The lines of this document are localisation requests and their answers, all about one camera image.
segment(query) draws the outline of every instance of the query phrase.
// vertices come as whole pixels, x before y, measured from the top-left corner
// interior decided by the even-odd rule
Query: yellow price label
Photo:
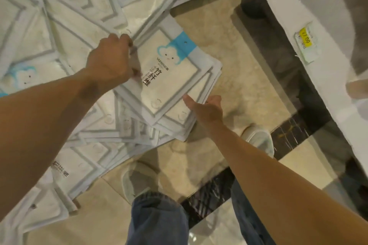
[[[310,39],[305,27],[299,31],[299,35],[303,40],[304,48],[308,48],[312,45],[312,40]]]

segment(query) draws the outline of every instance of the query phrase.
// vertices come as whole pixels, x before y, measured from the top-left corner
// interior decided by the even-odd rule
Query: blue stripe
[[[186,57],[197,47],[184,31],[172,43],[182,50]]]

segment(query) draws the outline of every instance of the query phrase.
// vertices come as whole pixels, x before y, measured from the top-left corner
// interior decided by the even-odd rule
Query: blue jeans
[[[231,196],[246,243],[275,245],[237,180]],[[126,245],[188,245],[188,237],[186,212],[176,201],[158,192],[146,192],[134,200]]]

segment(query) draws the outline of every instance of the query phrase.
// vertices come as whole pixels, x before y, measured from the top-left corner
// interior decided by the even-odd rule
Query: display table
[[[346,91],[347,82],[368,78],[367,0],[267,2],[367,175],[368,99],[351,99]],[[307,63],[294,34],[310,22],[320,56]]]

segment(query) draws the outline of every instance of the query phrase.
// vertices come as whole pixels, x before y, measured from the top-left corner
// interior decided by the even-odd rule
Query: shoe
[[[132,205],[134,199],[148,191],[159,191],[158,174],[147,165],[134,162],[122,171],[122,190],[126,201]]]
[[[274,143],[271,134],[261,126],[249,126],[242,133],[241,138],[254,147],[266,152],[271,158],[274,157]]]

